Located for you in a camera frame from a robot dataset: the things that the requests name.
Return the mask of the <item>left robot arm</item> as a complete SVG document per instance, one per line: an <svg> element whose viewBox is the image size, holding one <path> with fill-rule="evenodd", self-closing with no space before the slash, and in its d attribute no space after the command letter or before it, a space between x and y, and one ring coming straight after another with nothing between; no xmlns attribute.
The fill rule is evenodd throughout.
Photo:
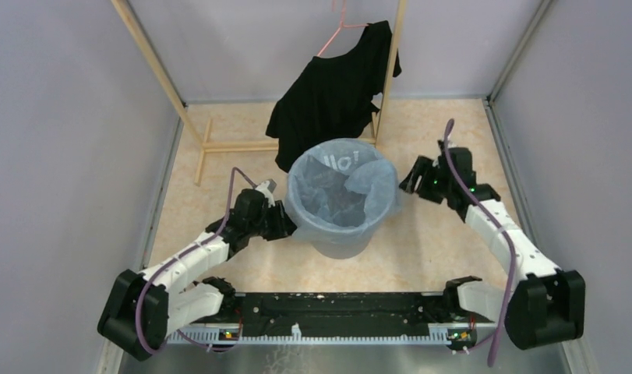
<svg viewBox="0 0 632 374"><path fill-rule="evenodd" d="M124 270L115 279L97 332L124 352L145 361L168 338L200 318L229 320L235 289L222 278L198 280L209 269L232 259L251 238L274 241L291 236L295 225L274 198L266 180L229 199L226 214L189 243L151 268Z"/></svg>

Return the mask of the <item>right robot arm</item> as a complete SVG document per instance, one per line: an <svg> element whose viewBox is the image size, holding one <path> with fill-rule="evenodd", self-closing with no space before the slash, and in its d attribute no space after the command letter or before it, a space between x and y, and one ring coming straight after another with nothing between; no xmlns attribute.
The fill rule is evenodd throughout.
<svg viewBox="0 0 632 374"><path fill-rule="evenodd" d="M462 321L472 312L500 322L521 350L576 340L584 334L586 283L576 270L549 259L509 214L500 194L478 183L471 151L442 150L416 159L400 188L433 203L445 203L475 231L507 273L507 289L479 277L447 282L444 315Z"/></svg>

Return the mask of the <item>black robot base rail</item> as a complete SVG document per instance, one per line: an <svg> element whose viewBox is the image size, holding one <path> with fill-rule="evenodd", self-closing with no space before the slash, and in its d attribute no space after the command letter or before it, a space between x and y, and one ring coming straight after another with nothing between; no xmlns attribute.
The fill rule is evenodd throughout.
<svg viewBox="0 0 632 374"><path fill-rule="evenodd" d="M305 337L419 337L437 324L486 322L440 293L249 292L226 297L199 323L242 327L243 337L283 337L298 325Z"/></svg>

